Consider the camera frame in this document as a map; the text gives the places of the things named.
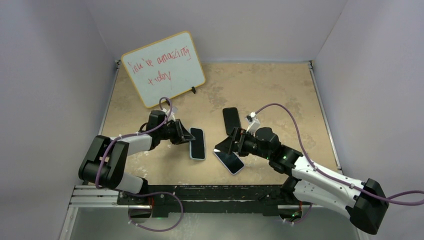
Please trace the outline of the black phone case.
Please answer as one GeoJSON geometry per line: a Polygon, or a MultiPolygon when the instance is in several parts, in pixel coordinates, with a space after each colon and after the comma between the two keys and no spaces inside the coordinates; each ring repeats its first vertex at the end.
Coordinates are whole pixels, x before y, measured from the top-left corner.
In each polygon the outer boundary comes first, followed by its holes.
{"type": "Polygon", "coordinates": [[[222,109],[225,132],[229,136],[234,128],[241,128],[239,111],[236,107],[222,109]]]}

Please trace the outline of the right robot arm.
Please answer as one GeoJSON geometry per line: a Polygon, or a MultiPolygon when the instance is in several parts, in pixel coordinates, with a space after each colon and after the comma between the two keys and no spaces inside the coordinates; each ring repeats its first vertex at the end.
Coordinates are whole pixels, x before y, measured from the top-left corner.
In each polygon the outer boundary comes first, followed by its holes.
{"type": "Polygon", "coordinates": [[[310,163],[301,152],[282,144],[270,127],[261,127],[254,134],[234,128],[215,149],[268,160],[276,172],[289,176],[280,191],[284,202],[299,200],[333,210],[370,235],[377,234],[388,210],[389,204],[382,200],[386,195],[376,180],[361,181],[310,163]]]}

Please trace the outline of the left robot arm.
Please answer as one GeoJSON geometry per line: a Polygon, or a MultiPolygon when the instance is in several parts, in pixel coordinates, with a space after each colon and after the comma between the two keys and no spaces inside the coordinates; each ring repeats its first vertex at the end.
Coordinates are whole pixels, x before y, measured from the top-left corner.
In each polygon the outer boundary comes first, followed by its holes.
{"type": "Polygon", "coordinates": [[[127,192],[138,205],[146,203],[149,199],[148,181],[125,172],[127,157],[151,151],[163,140],[180,145],[196,138],[174,117],[172,110],[151,111],[145,126],[145,131],[117,137],[95,136],[79,167],[79,179],[93,183],[97,188],[127,192]]]}

